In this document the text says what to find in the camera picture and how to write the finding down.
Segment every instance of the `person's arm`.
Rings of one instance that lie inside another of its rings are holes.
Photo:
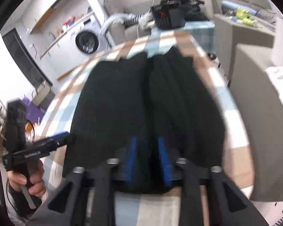
[[[46,188],[42,179],[43,174],[43,163],[39,161],[37,170],[29,178],[30,182],[33,184],[33,186],[28,189],[29,194],[37,197],[41,197],[45,194]],[[25,218],[30,217],[35,212],[35,209],[30,209],[20,187],[20,185],[26,184],[26,177],[23,174],[9,171],[8,180],[9,192],[13,198],[14,207],[16,208],[18,215]]]

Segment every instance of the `checkered tablecloth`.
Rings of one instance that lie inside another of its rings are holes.
[[[101,60],[118,61],[120,57],[130,58],[141,51],[148,56],[166,53],[176,45],[184,56],[193,57],[193,67],[204,85],[219,105],[226,126],[223,154],[223,169],[227,175],[246,193],[253,185],[254,170],[248,136],[225,81],[198,45],[194,37],[186,31],[167,31],[159,37],[147,36],[116,46],[112,51],[99,53],[76,68],[67,78],[60,92],[50,104],[37,131],[39,137],[70,131],[80,93],[93,67]],[[42,158],[44,181],[48,192],[57,188],[62,179],[66,147]],[[178,225],[180,208],[180,188],[167,194],[131,195],[116,193],[116,225]]]
[[[190,33],[197,41],[198,45],[207,53],[215,53],[215,24],[211,21],[187,21],[184,27],[174,31],[184,30]],[[154,27],[151,30],[151,36],[156,37],[164,30]]]

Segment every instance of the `white washing machine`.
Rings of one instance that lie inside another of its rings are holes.
[[[78,58],[88,58],[111,49],[106,37],[99,36],[100,29],[100,24],[93,14],[74,26],[71,30],[71,43],[76,46]]]

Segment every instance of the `countertop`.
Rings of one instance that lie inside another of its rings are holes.
[[[73,29],[78,23],[82,22],[82,20],[86,19],[88,16],[91,16],[94,12],[90,12],[84,15],[79,20],[75,21],[73,25],[71,25],[66,31],[61,33],[48,47],[44,52],[41,52],[40,59],[63,37],[65,36],[71,29]]]

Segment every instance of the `silver screw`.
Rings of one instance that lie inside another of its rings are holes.
[[[214,173],[222,172],[222,167],[219,166],[211,167],[211,171]]]
[[[187,160],[186,160],[186,158],[178,158],[178,159],[176,160],[176,163],[177,163],[177,164],[186,164],[186,163],[187,163]]]
[[[83,167],[75,167],[73,168],[74,173],[83,173],[85,169]]]
[[[108,164],[118,164],[119,163],[119,159],[118,158],[110,158],[107,160]]]

